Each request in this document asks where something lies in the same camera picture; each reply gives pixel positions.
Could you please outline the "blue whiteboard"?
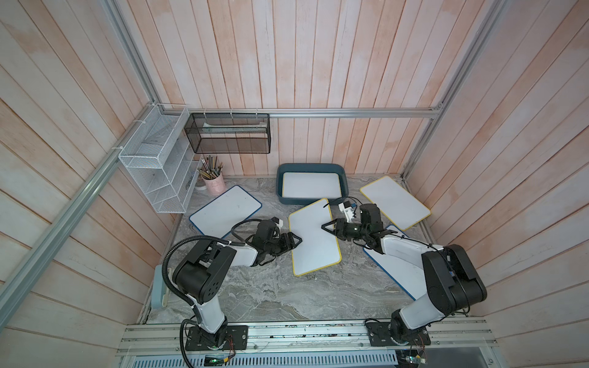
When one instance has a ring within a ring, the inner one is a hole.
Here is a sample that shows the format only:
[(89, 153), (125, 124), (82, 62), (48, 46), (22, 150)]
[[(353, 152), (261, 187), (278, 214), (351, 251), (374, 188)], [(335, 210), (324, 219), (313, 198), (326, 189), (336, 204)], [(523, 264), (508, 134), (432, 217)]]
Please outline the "blue whiteboard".
[(388, 230), (395, 231), (393, 245), (389, 249), (392, 255), (380, 254), (374, 250), (364, 250), (390, 278), (393, 279), (413, 300), (426, 294), (426, 279), (421, 262), (421, 254), (431, 248), (415, 239), (410, 239), (395, 225)]
[(235, 185), (193, 213), (189, 221), (204, 236), (224, 238), (233, 225), (249, 219), (260, 208), (259, 200)]

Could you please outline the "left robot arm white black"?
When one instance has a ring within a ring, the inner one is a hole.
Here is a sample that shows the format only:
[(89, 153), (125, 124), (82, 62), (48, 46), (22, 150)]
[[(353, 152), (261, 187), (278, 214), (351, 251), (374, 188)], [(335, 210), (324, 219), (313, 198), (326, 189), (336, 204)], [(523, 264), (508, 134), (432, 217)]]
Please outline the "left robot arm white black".
[(230, 268), (267, 265), (302, 244), (300, 236), (283, 232), (282, 226), (276, 217), (246, 219), (231, 228), (233, 241), (191, 236), (165, 254), (164, 284), (190, 306), (205, 336), (219, 340), (226, 331), (227, 318), (217, 294)]

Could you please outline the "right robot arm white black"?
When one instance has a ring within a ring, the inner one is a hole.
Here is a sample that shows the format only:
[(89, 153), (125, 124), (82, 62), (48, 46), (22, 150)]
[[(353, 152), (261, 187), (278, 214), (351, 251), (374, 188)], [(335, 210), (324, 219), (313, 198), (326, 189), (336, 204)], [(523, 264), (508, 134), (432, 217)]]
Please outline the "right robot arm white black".
[(336, 238), (364, 248), (377, 261), (391, 263), (387, 274), (396, 282), (419, 286), (424, 294), (391, 314), (388, 328), (392, 343), (429, 342), (428, 325), (470, 308), (487, 298), (486, 286), (460, 245), (434, 245), (385, 228), (380, 209), (373, 203), (352, 205), (336, 200), (343, 217), (322, 225)]

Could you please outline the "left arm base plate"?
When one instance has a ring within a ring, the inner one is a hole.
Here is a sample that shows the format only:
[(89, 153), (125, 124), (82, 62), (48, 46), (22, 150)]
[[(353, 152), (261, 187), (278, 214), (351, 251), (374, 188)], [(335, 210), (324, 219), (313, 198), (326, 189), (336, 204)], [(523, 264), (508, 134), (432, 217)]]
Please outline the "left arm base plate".
[(247, 341), (247, 325), (221, 327), (214, 334), (198, 326), (191, 326), (187, 329), (183, 347), (186, 351), (241, 351), (247, 348)]

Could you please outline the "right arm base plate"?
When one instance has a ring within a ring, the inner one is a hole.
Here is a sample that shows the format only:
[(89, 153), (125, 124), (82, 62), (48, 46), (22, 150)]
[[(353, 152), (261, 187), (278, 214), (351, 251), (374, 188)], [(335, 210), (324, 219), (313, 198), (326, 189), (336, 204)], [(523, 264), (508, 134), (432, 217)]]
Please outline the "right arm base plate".
[(368, 318), (364, 321), (371, 346), (429, 346), (431, 339), (426, 328), (407, 329), (401, 321), (379, 321)]

